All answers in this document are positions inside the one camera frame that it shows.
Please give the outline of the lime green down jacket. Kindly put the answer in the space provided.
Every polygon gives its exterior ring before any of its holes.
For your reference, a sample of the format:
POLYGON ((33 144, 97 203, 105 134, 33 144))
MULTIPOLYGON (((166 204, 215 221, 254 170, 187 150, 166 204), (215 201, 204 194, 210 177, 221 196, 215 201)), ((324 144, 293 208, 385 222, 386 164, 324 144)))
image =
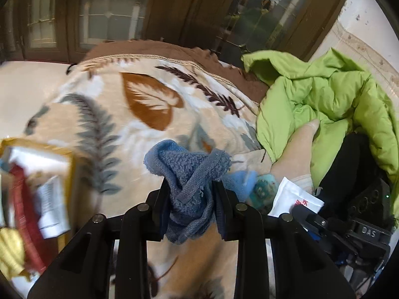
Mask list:
POLYGON ((344 137, 366 134, 374 159, 391 182, 391 210, 398 217, 398 119, 377 80, 334 49, 313 62, 272 50, 248 53, 241 60, 245 71, 269 85, 259 105, 256 138, 271 161, 281 157, 295 130, 318 119, 310 173, 319 185, 344 137))

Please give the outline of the white red-print packet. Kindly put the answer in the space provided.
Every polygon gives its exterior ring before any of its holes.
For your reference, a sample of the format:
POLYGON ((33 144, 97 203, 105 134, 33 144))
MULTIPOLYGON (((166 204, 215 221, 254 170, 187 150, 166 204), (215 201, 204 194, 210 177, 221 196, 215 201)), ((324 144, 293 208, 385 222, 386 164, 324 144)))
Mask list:
POLYGON ((279 184, 269 216, 279 217, 283 213, 290 213, 296 205, 303 205, 312 212, 318 213, 324 206, 324 202, 284 177, 279 184))

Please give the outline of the white printed packet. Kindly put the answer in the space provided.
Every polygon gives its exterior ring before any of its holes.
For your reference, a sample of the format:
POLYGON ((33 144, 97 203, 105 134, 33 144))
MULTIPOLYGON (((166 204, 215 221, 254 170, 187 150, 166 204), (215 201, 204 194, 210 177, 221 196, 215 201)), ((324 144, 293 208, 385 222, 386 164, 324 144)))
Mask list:
POLYGON ((70 230, 62 178, 55 175, 36 190, 38 227, 44 239, 57 238, 70 230))

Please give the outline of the teal tissue pack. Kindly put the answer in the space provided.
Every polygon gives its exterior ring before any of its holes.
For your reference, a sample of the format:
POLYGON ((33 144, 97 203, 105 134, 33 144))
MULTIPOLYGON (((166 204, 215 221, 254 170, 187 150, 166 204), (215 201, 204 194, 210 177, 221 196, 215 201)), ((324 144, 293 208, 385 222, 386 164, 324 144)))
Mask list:
POLYGON ((279 183, 272 174, 258 175, 256 171, 236 171, 222 178, 226 189, 234 191, 241 203, 247 203, 262 214, 268 214, 279 183))

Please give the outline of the yellow fuzzy cloth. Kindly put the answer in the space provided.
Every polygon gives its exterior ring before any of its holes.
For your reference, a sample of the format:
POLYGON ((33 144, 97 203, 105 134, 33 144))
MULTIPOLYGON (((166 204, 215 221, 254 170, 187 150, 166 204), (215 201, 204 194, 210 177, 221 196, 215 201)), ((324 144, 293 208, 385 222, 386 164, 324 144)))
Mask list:
POLYGON ((30 274, 25 269, 24 243, 18 230, 1 228, 0 256, 1 272, 8 281, 18 276, 30 281, 30 274))

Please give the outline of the leaf-patterned fleece blanket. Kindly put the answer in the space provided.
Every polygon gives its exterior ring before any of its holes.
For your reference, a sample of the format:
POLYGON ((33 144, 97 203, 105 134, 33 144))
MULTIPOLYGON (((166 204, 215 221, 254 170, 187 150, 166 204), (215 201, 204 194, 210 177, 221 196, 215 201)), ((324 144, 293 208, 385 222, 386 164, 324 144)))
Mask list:
POLYGON ((256 114, 266 87, 215 56, 154 41, 95 47, 73 68, 51 100, 31 118, 24 135, 66 147, 81 160, 74 203, 77 224, 95 213, 113 217, 160 187, 145 154, 175 141, 193 152, 220 149, 241 197, 271 160, 256 138, 256 114))

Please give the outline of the wooden glass-panel doors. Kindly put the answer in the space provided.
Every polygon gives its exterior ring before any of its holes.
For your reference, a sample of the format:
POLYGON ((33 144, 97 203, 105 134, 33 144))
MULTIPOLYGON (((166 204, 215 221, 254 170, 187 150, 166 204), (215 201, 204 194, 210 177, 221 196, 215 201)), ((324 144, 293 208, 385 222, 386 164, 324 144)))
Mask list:
POLYGON ((147 39, 239 65, 258 50, 308 60, 346 0, 1 0, 1 60, 76 63, 93 47, 147 39))

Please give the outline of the red knitted cloth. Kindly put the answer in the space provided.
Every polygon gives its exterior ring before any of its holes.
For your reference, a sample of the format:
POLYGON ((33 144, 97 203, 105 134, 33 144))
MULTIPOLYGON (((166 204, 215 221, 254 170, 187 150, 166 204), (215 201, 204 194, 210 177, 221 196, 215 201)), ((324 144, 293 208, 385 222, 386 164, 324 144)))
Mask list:
POLYGON ((35 212, 23 168, 13 164, 10 173, 13 175, 11 193, 15 224, 22 236, 28 265, 43 274, 58 254, 58 241, 45 239, 39 230, 39 216, 35 212))

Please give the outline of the blue towel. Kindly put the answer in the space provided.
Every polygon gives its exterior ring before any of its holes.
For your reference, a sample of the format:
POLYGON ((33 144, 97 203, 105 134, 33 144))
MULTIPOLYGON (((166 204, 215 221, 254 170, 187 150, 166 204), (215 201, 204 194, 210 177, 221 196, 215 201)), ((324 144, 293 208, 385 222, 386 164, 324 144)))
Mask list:
POLYGON ((214 217, 212 182, 219 182, 231 166, 223 150, 191 152, 175 141, 153 146, 144 157, 149 172, 162 176, 170 188, 172 210, 166 237, 174 244, 202 236, 214 217))

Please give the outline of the beige socked foot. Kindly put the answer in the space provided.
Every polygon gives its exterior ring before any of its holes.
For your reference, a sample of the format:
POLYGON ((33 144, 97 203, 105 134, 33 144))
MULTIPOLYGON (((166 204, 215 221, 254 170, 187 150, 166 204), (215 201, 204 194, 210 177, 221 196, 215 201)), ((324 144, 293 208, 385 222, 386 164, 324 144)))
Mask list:
POLYGON ((271 167, 271 174, 278 184, 286 177, 307 193, 313 193, 314 186, 310 174, 310 162, 312 159, 312 142, 319 124, 318 119, 311 120, 292 134, 283 154, 271 167))

